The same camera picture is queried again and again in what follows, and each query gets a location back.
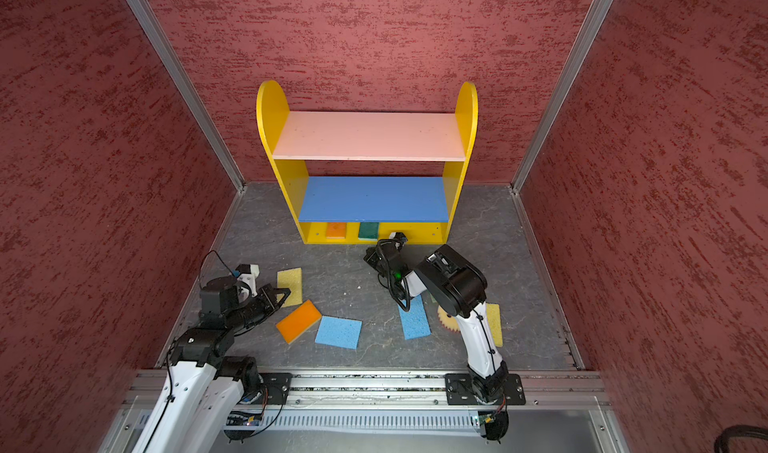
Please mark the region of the dark green sponge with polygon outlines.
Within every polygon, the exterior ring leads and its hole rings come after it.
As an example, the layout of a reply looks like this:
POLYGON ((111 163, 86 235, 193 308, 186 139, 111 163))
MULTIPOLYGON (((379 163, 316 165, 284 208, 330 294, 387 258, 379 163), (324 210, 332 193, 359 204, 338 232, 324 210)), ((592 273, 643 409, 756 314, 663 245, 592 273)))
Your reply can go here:
POLYGON ((358 239, 361 241, 377 241, 379 239, 378 222, 361 222, 358 230, 358 239))

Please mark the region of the tan orange-backed sponge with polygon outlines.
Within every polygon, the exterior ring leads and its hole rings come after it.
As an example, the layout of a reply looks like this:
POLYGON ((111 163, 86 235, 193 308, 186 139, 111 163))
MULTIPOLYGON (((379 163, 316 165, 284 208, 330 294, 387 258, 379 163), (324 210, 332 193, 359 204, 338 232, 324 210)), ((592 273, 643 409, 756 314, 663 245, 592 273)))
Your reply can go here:
POLYGON ((326 224, 325 237, 329 240, 344 240, 347 238, 346 222, 329 222, 326 224))

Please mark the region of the yellow sponge near right arm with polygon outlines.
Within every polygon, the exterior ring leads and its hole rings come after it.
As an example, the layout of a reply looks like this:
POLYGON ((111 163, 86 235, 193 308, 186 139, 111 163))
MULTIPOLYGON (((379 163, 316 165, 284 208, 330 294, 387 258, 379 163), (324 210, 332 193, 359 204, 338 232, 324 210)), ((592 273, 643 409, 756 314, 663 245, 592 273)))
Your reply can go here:
POLYGON ((503 332, 501 324, 500 306, 498 304, 486 304, 487 319, 493 342, 497 347, 503 346, 503 332))

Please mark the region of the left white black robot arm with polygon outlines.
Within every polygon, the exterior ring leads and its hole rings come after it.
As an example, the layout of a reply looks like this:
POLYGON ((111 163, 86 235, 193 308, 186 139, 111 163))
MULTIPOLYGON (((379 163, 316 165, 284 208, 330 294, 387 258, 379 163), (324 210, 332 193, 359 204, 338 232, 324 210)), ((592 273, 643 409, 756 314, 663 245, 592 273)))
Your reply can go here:
POLYGON ((265 376, 250 356, 228 356, 235 338, 261 324, 290 298, 288 288, 267 284, 253 291, 236 281, 218 291, 200 292, 196 326, 170 347, 166 380, 135 452, 207 452, 226 420, 245 414, 242 401, 269 405, 287 403, 293 375, 265 376))

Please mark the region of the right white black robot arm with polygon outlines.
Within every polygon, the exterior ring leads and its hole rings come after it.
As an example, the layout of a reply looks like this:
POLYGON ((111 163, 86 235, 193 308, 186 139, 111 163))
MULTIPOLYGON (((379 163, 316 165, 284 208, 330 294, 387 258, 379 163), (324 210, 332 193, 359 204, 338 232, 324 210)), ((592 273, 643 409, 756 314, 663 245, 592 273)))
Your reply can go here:
POLYGON ((401 255, 406 241, 400 233, 380 239, 366 249, 364 261, 377 272, 380 283, 401 311, 410 311, 412 301, 428 293, 456 319, 467 351, 475 398, 485 404, 499 400, 509 371, 492 338, 486 277, 447 244, 411 268, 401 255))

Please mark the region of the yellow sponge near left arm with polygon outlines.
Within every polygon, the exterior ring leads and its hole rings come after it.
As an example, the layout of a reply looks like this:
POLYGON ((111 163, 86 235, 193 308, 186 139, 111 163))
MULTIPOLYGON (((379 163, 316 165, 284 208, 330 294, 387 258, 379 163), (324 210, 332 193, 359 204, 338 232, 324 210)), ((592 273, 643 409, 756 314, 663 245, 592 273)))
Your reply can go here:
POLYGON ((279 271, 277 273, 277 287, 290 290, 290 295, 283 304, 284 307, 300 305, 303 302, 302 269, 292 268, 279 271))

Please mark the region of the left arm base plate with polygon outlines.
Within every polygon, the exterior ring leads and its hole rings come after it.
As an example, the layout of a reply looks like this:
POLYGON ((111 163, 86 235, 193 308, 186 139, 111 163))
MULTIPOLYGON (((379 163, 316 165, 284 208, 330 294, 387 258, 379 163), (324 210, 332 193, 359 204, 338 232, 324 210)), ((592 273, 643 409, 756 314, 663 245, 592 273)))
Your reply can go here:
POLYGON ((241 379, 244 393, 239 405, 285 405, 292 380, 288 372, 248 374, 241 379))

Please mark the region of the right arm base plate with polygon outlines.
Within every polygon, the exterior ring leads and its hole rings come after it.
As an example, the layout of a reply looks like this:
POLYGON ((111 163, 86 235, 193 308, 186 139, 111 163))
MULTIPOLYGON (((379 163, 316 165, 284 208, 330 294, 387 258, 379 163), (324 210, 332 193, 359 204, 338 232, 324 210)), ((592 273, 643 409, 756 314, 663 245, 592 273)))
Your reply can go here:
POLYGON ((489 377, 480 379, 470 373, 448 373, 444 376, 447 403, 449 405, 502 405, 526 404, 521 377, 507 374, 504 379, 489 377))

